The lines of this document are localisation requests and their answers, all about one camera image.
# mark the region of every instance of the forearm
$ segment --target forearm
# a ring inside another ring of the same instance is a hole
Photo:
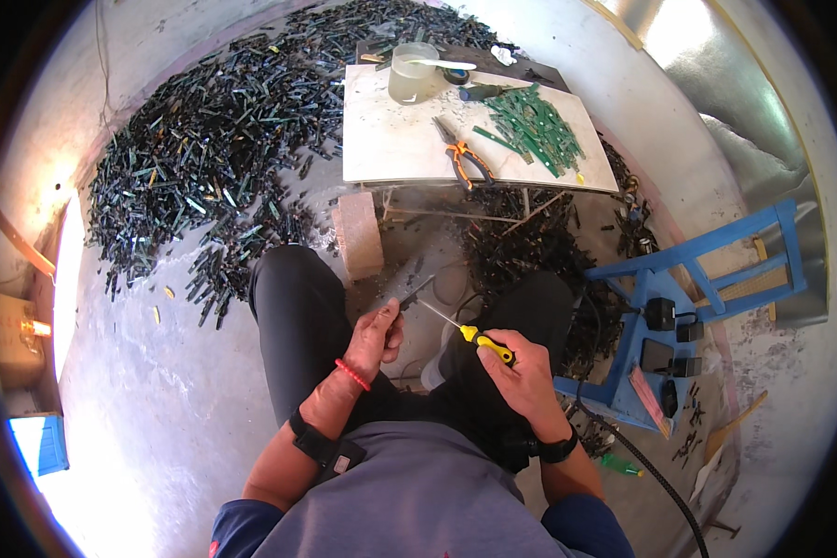
[[[336,369],[301,404],[301,417],[329,439],[338,439],[362,388]],[[311,487],[319,465],[293,445],[286,422],[254,463],[242,497],[261,500],[287,512]]]
[[[573,435],[563,412],[535,420],[531,422],[531,426],[536,437],[544,444],[569,440]],[[549,505],[554,505],[571,494],[589,494],[604,500],[602,478],[579,442],[563,462],[540,463],[540,473],[543,492]]]

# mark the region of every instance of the white board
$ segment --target white board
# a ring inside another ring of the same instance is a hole
[[[479,126],[499,136],[490,119],[491,110],[480,103],[463,103],[456,86],[435,73],[434,95],[413,106],[398,105],[387,95],[390,69],[375,71],[371,64],[347,66],[345,73],[344,180],[346,182],[453,180],[452,162],[432,117],[437,116],[456,138],[468,143],[500,180],[570,186],[618,192],[617,182],[604,154],[589,114],[576,95],[540,86],[540,98],[549,101],[569,123],[585,159],[579,159],[582,184],[568,170],[556,178],[534,158],[526,164],[507,147],[473,132]],[[488,73],[472,72],[477,83],[529,86],[529,82]],[[474,165],[463,161],[469,176],[478,178]]]

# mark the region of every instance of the bracelet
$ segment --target bracelet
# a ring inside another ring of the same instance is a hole
[[[353,378],[353,380],[356,381],[363,389],[365,389],[366,391],[372,391],[372,386],[368,385],[366,380],[361,378],[359,374],[354,372],[353,369],[347,364],[345,364],[343,360],[341,360],[340,358],[336,358],[335,364],[338,365],[338,368],[350,374],[351,378]]]

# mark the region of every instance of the plastic container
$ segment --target plastic container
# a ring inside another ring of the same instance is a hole
[[[404,43],[393,49],[387,94],[400,105],[417,105],[429,95],[435,66],[413,64],[408,60],[440,60],[437,49],[428,43]]]
[[[623,473],[624,475],[633,475],[634,477],[644,475],[644,471],[636,467],[636,465],[632,462],[625,460],[622,457],[617,457],[613,453],[605,453],[602,456],[602,465],[612,471]]]

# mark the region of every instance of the screwdriver handle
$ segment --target screwdriver handle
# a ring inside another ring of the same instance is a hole
[[[462,101],[483,101],[496,95],[502,95],[505,89],[498,85],[478,85],[471,87],[459,87],[458,98]]]
[[[515,354],[507,349],[502,345],[497,345],[491,338],[487,337],[486,335],[479,335],[478,328],[474,326],[462,326],[459,328],[462,333],[462,336],[465,338],[466,341],[469,343],[474,343],[477,346],[488,346],[496,354],[499,355],[499,358],[502,359],[502,362],[505,363],[507,366],[511,366],[515,363]]]

